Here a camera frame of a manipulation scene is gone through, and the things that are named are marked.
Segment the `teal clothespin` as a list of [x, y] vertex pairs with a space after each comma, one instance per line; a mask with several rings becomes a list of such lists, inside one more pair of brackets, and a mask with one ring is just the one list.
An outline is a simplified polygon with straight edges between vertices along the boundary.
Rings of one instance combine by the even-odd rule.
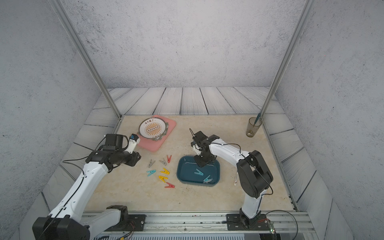
[[156, 172], [156, 170], [150, 170], [150, 171], [147, 171], [147, 176], [151, 176], [152, 174], [154, 174]]
[[203, 183], [209, 183], [211, 182], [213, 179], [210, 179], [209, 178], [210, 176], [206, 177], [204, 180], [203, 180]]
[[199, 169], [196, 169], [196, 171], [194, 172], [195, 175], [199, 175], [199, 176], [203, 176], [204, 173], [201, 172]]

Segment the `grey clothespin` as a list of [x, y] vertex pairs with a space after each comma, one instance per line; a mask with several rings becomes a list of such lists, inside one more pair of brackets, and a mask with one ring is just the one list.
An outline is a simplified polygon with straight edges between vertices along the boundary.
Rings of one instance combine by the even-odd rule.
[[164, 166], [167, 165], [167, 161], [166, 161], [165, 159], [160, 160], [160, 162], [161, 162]]
[[155, 162], [156, 162], [155, 160], [150, 160], [150, 163], [148, 164], [148, 168], [151, 168], [152, 165], [153, 165]]

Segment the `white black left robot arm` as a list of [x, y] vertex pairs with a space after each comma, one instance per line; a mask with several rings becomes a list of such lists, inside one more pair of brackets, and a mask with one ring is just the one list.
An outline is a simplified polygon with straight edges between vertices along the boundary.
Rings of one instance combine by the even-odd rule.
[[127, 207], [110, 206], [104, 212], [82, 221], [87, 203], [101, 180], [120, 165], [133, 167], [141, 159], [135, 147], [136, 134], [129, 137], [107, 134], [104, 145], [92, 151], [68, 193], [49, 213], [39, 217], [32, 230], [37, 240], [91, 240], [107, 229], [133, 232], [136, 224], [129, 219]]

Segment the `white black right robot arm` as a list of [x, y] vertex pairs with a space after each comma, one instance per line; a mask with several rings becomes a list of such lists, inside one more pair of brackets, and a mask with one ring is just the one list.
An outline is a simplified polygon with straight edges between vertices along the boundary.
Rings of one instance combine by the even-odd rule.
[[273, 175], [258, 151], [244, 151], [240, 145], [226, 143], [216, 135], [206, 136], [203, 132], [192, 133], [191, 147], [196, 155], [194, 159], [199, 167], [216, 160], [217, 157], [237, 168], [239, 181], [245, 194], [240, 208], [240, 220], [243, 228], [250, 229], [260, 220], [260, 205], [267, 190], [271, 190]]

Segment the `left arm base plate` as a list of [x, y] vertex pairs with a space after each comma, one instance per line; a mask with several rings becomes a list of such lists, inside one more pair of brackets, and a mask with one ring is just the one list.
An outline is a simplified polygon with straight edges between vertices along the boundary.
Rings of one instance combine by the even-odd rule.
[[125, 215], [120, 222], [105, 230], [105, 232], [143, 232], [146, 215]]

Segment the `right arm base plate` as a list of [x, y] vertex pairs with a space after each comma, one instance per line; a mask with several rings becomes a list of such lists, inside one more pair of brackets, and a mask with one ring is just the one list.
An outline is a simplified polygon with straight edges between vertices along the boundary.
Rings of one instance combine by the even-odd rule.
[[249, 219], [246, 215], [227, 214], [225, 223], [229, 231], [270, 231], [270, 224], [264, 214]]

